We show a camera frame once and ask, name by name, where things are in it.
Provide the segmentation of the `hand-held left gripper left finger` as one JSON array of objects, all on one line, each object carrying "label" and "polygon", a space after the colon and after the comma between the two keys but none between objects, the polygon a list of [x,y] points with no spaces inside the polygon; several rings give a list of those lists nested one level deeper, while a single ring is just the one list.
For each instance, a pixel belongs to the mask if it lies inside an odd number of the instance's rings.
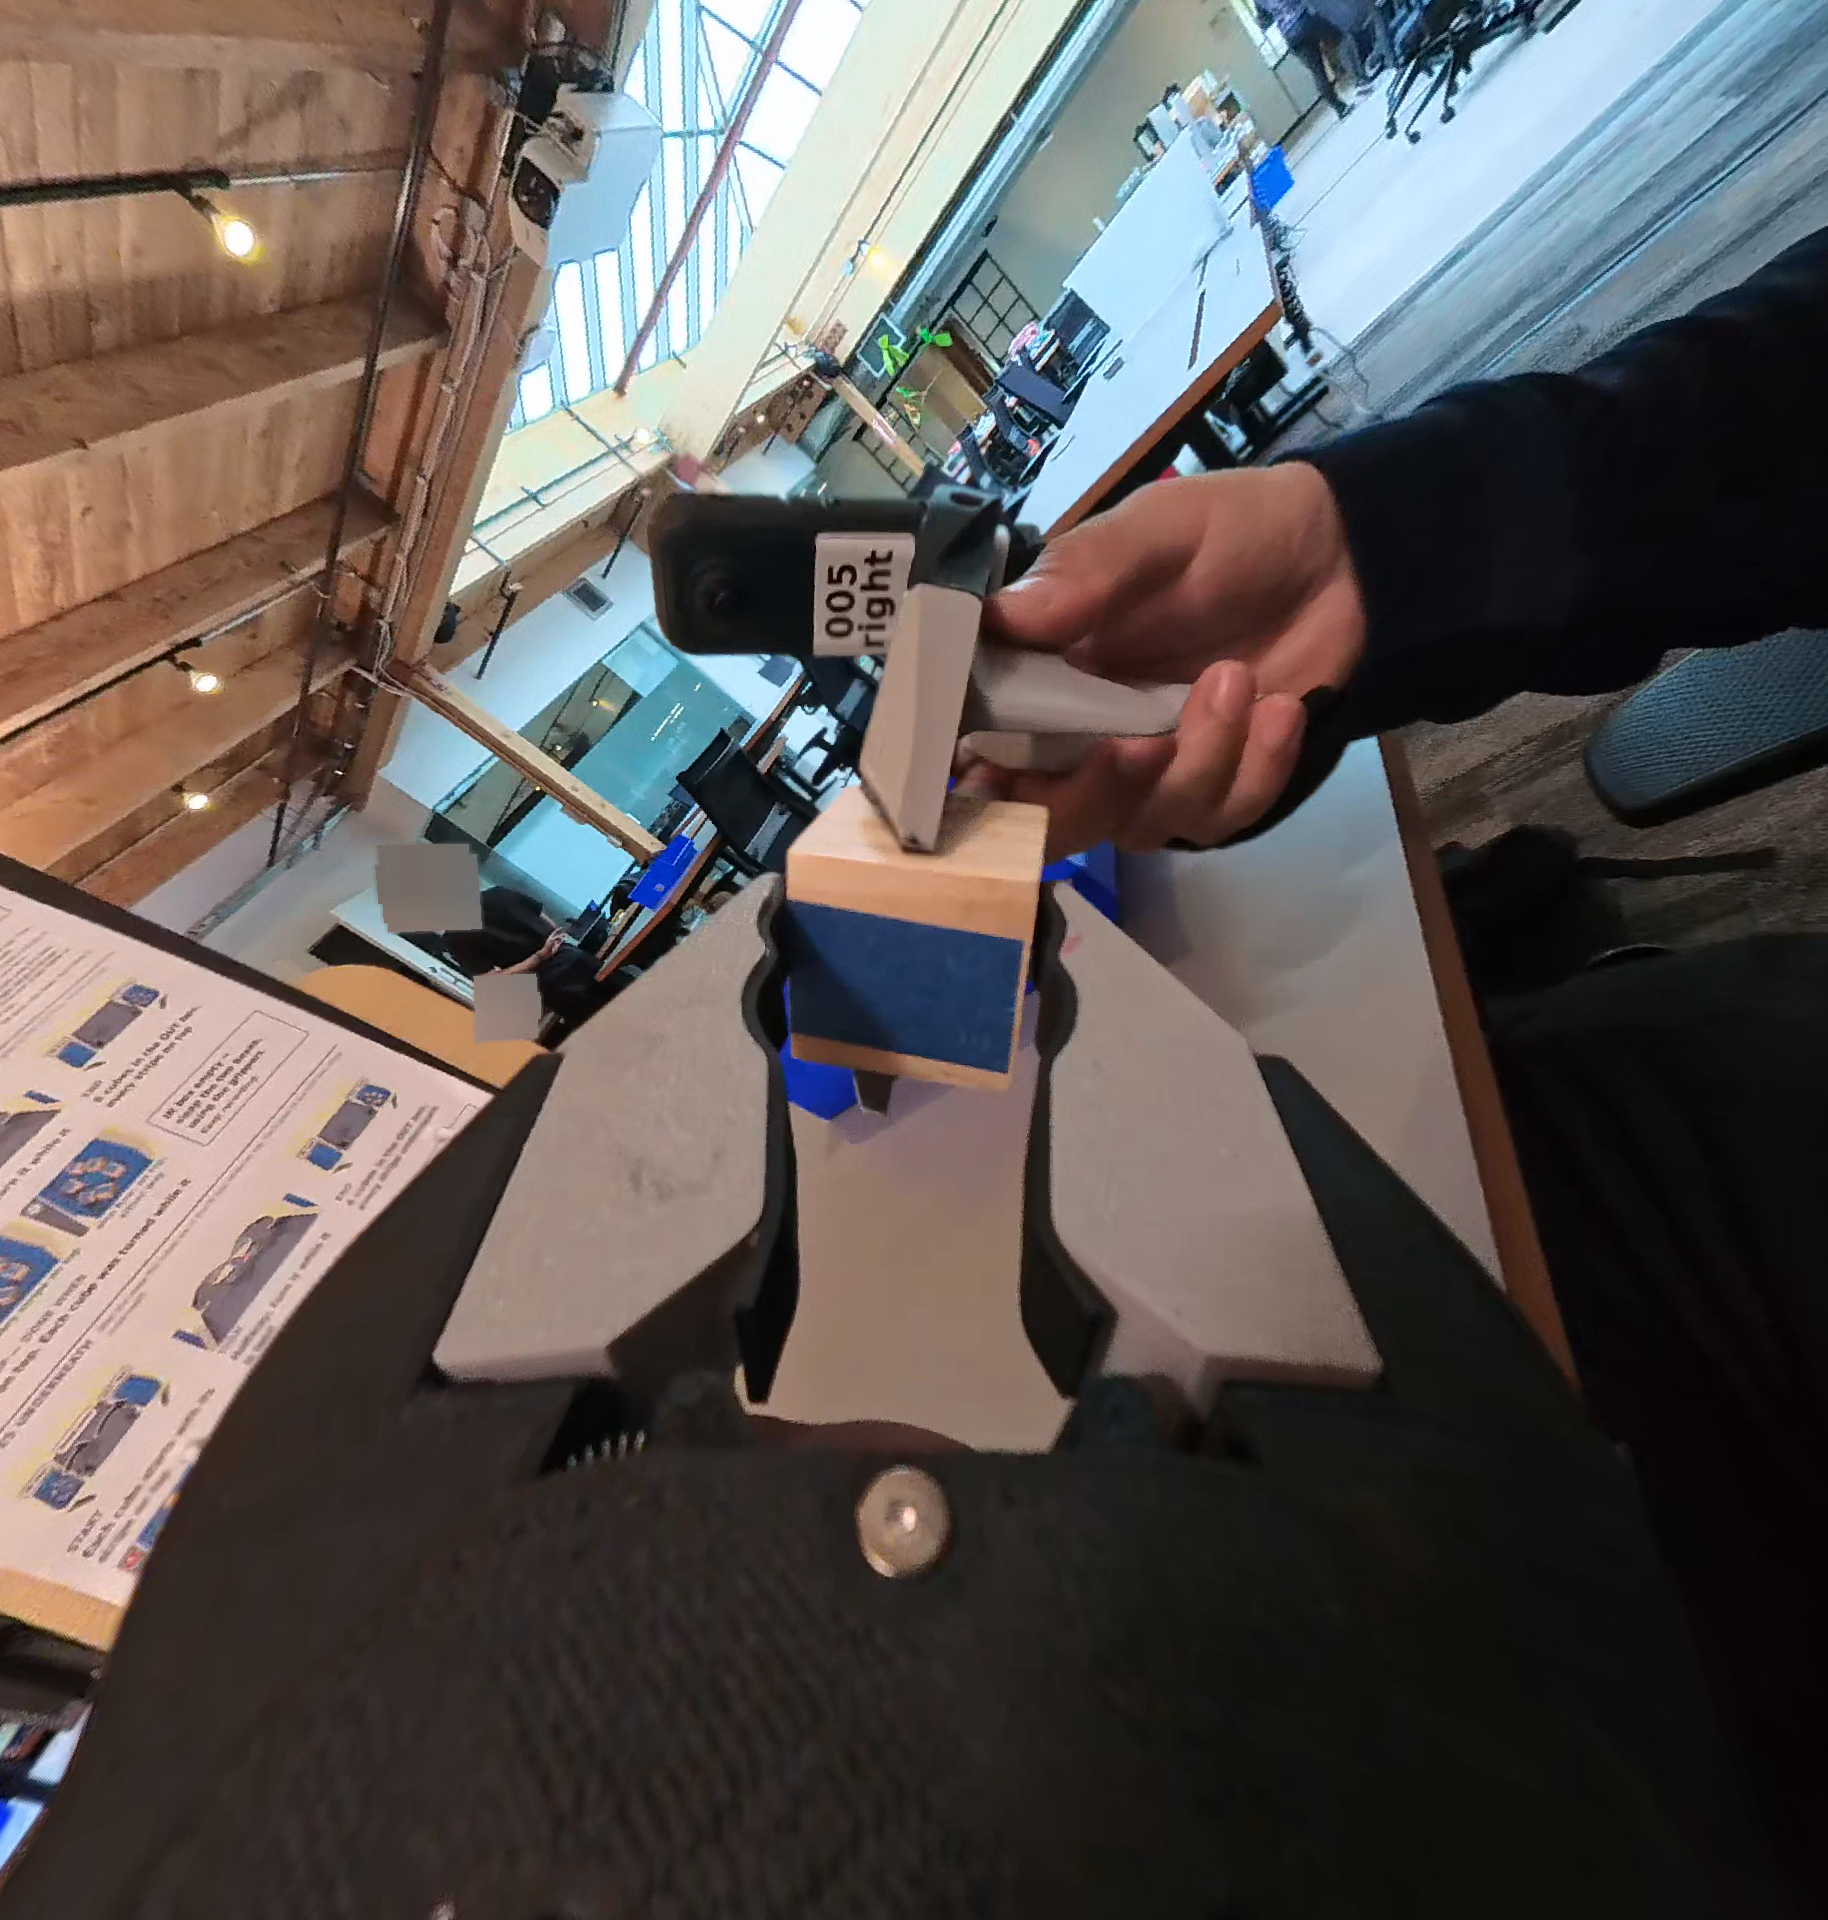
[{"label": "hand-held left gripper left finger", "polygon": [[800,1302],[781,900],[752,880],[564,1041],[435,1340],[448,1379],[771,1394]]}]

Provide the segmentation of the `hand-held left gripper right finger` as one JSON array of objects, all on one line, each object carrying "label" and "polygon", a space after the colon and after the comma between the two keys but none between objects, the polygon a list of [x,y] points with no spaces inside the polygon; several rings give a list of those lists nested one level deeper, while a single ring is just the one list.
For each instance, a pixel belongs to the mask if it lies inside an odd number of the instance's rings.
[{"label": "hand-held left gripper right finger", "polygon": [[1019,1313],[1062,1399],[1368,1391],[1381,1359],[1248,1038],[1067,883],[1037,926]]}]

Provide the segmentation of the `blue-striped wooden cube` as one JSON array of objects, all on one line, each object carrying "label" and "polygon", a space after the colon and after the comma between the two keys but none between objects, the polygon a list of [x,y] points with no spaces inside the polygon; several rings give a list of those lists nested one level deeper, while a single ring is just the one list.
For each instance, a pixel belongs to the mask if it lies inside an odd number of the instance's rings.
[{"label": "blue-striped wooden cube", "polygon": [[850,784],[781,874],[787,1018],[815,1064],[944,1085],[1012,1082],[1048,811],[950,793],[932,853],[899,846]]}]

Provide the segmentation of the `blue plastic bin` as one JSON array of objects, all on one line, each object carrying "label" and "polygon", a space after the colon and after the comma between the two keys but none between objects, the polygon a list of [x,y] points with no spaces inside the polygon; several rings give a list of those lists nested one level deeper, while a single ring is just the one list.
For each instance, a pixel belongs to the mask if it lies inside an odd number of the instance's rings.
[{"label": "blue plastic bin", "polygon": [[781,1082],[804,1111],[854,1108],[853,1069],[943,1085],[1003,1089],[1034,983],[1037,908],[1048,891],[1118,923],[1115,851],[1045,865],[1022,887],[991,859],[954,870],[925,855],[816,855],[806,897],[787,895]]}]

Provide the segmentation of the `person's right forearm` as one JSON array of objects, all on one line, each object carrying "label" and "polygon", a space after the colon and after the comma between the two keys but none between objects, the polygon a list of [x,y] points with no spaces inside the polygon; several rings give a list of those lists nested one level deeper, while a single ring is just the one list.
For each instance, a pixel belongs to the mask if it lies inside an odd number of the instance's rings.
[{"label": "person's right forearm", "polygon": [[1365,609],[1350,738],[1828,627],[1828,226],[1578,371],[1450,389],[1308,463]]}]

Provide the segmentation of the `person's right hand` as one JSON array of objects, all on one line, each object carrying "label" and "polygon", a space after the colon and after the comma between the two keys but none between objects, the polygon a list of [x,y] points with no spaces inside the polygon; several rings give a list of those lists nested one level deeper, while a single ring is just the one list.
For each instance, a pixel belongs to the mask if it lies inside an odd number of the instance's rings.
[{"label": "person's right hand", "polygon": [[1304,463],[1151,484],[1048,540],[988,619],[1091,674],[1188,690],[1174,733],[1100,741],[1067,773],[958,756],[961,793],[1045,807],[1052,859],[1257,826],[1297,776],[1308,696],[1342,690],[1365,644],[1339,508]]}]

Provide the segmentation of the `black office chair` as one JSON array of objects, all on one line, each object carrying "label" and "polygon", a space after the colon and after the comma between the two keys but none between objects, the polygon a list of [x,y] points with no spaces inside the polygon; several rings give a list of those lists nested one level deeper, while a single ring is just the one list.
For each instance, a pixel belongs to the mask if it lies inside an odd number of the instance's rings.
[{"label": "black office chair", "polygon": [[815,803],[756,765],[731,733],[716,733],[675,782],[712,822],[718,851],[746,875],[781,874],[791,846],[819,818]]}]

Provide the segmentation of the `white ceiling unit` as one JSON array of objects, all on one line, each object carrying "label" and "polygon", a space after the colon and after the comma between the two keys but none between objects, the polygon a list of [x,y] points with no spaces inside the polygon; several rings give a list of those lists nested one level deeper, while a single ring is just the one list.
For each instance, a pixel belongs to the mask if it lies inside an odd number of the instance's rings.
[{"label": "white ceiling unit", "polygon": [[515,145],[517,249],[548,271],[620,251],[659,158],[659,121],[630,94],[564,88],[540,129]]}]

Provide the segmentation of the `long white table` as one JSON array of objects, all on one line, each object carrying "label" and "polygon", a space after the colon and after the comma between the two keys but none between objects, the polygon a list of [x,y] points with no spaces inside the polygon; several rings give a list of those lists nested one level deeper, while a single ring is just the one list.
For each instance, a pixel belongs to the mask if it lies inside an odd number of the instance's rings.
[{"label": "long white table", "polygon": [[1107,328],[1027,495],[1058,534],[1160,473],[1212,394],[1284,318],[1261,226],[1214,193],[1200,147],[1176,141],[1065,283]]}]

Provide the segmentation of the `printed instruction board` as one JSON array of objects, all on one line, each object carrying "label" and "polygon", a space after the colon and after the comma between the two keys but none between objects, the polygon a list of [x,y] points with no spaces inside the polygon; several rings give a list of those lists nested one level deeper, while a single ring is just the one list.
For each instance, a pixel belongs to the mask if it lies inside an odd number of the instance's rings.
[{"label": "printed instruction board", "polygon": [[0,1617],[113,1643],[255,1360],[490,1098],[0,855]]}]

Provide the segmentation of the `person's dark trousers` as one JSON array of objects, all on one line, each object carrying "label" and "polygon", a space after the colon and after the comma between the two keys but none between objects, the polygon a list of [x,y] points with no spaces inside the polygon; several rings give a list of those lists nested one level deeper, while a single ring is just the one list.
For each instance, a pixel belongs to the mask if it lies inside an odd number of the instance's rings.
[{"label": "person's dark trousers", "polygon": [[1581,1389],[1788,1910],[1828,1916],[1828,931],[1574,972],[1484,1030]]}]

